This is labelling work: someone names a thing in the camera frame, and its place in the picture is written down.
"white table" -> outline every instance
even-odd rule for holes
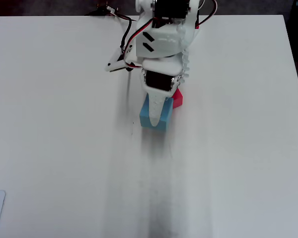
[[[125,26],[0,17],[0,238],[298,238],[283,17],[203,25],[167,134],[140,126],[140,71],[104,71]]]

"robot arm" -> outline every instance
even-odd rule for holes
[[[120,56],[123,62],[115,62],[118,52],[111,61],[116,69],[143,68],[141,82],[149,95],[149,118],[152,126],[157,126],[165,99],[172,97],[188,76],[186,49],[198,31],[199,0],[136,0],[136,10],[143,12]],[[130,48],[135,38],[136,47]],[[111,62],[109,65],[107,70],[114,71]]]

